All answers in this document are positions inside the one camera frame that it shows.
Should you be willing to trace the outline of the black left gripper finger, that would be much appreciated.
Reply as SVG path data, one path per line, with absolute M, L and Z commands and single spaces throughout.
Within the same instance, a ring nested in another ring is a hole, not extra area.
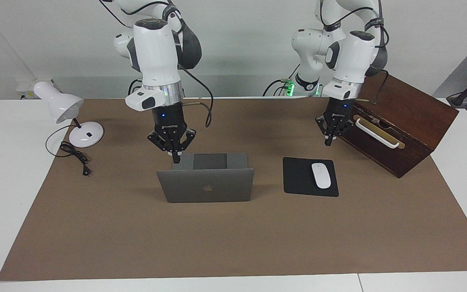
M 337 137 L 344 135 L 348 130 L 352 129 L 354 123 L 350 118 L 348 120 L 339 119 L 334 127 L 332 128 L 332 133 L 330 135 L 330 144 L 332 141 L 335 140 Z
M 317 125 L 319 126 L 319 129 L 322 131 L 324 137 L 325 137 L 325 142 L 324 144 L 326 146 L 331 146 L 331 134 L 328 131 L 328 124 L 326 123 L 326 120 L 324 116 L 320 116 L 315 119 Z

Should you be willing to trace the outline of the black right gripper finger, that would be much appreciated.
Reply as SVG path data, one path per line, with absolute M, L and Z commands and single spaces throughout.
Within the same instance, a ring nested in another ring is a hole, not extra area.
M 174 151 L 174 143 L 171 141 L 166 141 L 162 136 L 160 136 L 155 131 L 151 132 L 148 135 L 148 140 L 157 146 L 161 151 L 167 152 L 173 160 L 173 163 L 176 163 L 176 151 Z
M 182 155 L 183 151 L 185 151 L 193 139 L 196 137 L 195 130 L 186 130 L 185 132 L 185 140 L 183 142 L 178 142 L 176 146 L 176 164 L 180 163 L 180 156 Z

